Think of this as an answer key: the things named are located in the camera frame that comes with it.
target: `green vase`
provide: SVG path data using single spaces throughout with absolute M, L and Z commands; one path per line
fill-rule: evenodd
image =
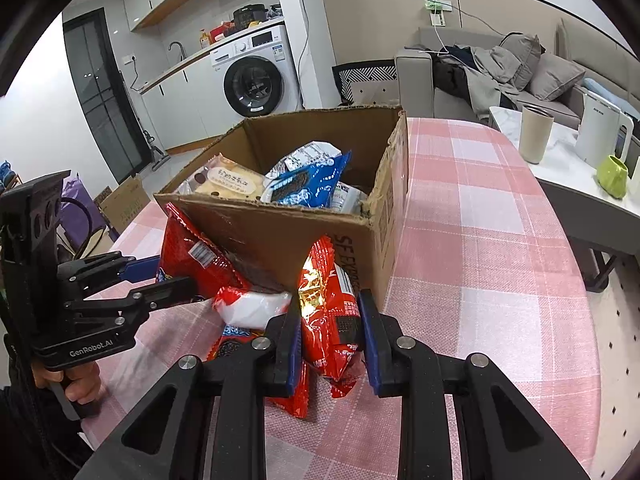
M 605 158 L 598 166 L 596 176 L 602 188 L 613 198 L 622 198 L 626 195 L 629 170 L 616 156 L 609 155 Z

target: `washing machine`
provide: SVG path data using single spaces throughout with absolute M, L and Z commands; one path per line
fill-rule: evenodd
M 230 41 L 212 50 L 209 58 L 220 132 L 245 117 L 300 108 L 298 76 L 282 22 Z

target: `pink checkered tablecloth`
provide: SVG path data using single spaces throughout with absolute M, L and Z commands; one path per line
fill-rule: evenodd
M 549 202 L 500 132 L 462 121 L 409 122 L 410 195 L 385 313 L 436 352 L 487 354 L 585 469 L 600 418 L 600 367 L 580 271 Z M 153 202 L 114 250 L 158 254 L 166 218 Z M 103 297 L 123 296 L 120 284 Z M 97 445 L 182 355 L 204 358 L 222 329 L 209 303 L 151 314 L 135 348 L 100 361 Z M 319 381 L 306 421 L 266 406 L 270 478 L 389 479 L 398 468 L 400 399 L 366 379 L 333 400 Z M 452 402 L 450 433 L 457 439 Z M 454 471 L 460 478 L 457 445 Z

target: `screw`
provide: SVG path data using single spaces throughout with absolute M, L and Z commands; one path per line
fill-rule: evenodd
M 415 346 L 415 339 L 413 337 L 409 337 L 407 335 L 401 335 L 398 339 L 396 339 L 396 344 L 400 348 L 404 348 L 405 350 L 409 350 Z
M 183 370 L 190 370 L 198 363 L 195 355 L 183 355 L 178 361 L 178 366 Z
M 489 358 L 484 354 L 473 354 L 471 356 L 471 364 L 478 368 L 485 368 L 489 364 Z
M 257 337 L 251 341 L 251 346 L 256 350 L 266 350 L 271 346 L 271 341 L 268 337 Z

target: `gray blanket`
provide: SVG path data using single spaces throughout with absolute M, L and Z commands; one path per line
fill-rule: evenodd
M 471 107 L 481 121 L 489 117 L 489 107 L 500 105 L 500 93 L 516 102 L 518 90 L 509 81 L 513 78 L 521 63 L 511 52 L 501 46 L 491 50 L 472 46 L 471 53 L 478 70 L 468 67 L 453 56 L 443 54 L 441 60 L 465 69 L 466 81 L 471 97 Z

